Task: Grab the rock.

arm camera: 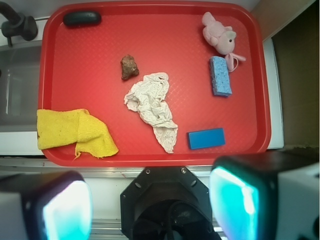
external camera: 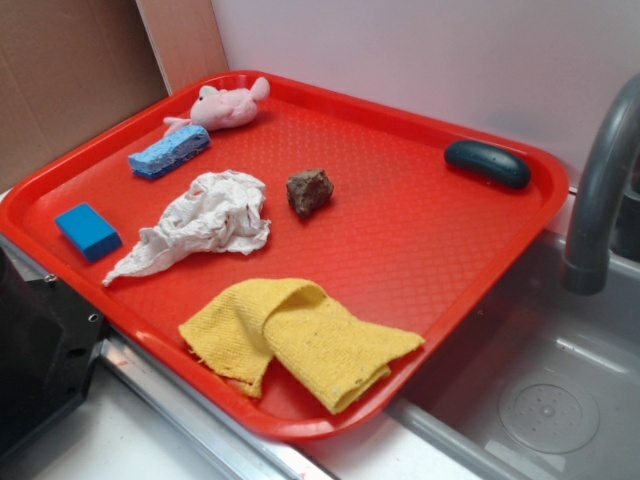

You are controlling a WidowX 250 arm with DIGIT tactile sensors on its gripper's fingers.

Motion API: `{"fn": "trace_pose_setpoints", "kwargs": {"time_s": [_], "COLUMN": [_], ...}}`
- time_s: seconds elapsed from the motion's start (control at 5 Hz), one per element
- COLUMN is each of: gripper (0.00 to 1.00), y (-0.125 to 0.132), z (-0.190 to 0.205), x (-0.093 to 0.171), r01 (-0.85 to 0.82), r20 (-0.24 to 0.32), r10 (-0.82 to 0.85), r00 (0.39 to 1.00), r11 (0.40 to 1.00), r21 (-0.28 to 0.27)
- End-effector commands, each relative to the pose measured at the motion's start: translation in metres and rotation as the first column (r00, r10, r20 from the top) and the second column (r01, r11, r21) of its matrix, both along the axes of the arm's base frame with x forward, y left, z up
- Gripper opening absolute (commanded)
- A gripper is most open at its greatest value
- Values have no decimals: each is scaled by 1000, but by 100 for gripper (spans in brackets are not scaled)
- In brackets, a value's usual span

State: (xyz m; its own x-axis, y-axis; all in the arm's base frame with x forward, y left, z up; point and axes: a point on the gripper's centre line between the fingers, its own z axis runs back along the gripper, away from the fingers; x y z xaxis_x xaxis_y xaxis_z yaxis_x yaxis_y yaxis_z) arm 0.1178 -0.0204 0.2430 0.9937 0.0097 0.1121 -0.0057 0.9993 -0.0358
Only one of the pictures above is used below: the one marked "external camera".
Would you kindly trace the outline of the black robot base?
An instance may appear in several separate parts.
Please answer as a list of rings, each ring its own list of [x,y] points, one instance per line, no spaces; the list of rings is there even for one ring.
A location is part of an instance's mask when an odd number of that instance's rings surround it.
[[[63,280],[26,280],[1,254],[1,458],[88,395],[104,315]]]

